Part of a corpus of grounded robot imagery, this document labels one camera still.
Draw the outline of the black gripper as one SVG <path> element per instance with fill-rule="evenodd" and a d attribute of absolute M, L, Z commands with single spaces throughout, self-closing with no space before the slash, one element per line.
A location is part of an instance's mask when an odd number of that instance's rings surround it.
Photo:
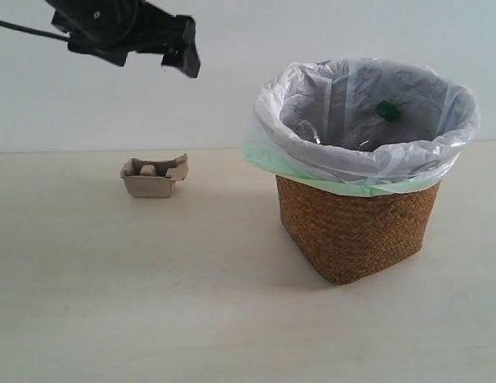
<path fill-rule="evenodd" d="M 198 77 L 196 21 L 188 15 L 171 15 L 147 1 L 59 0 L 51 24 L 68 35 L 72 53 L 90 55 L 124 66 L 128 54 L 162 56 L 163 66 Z"/>

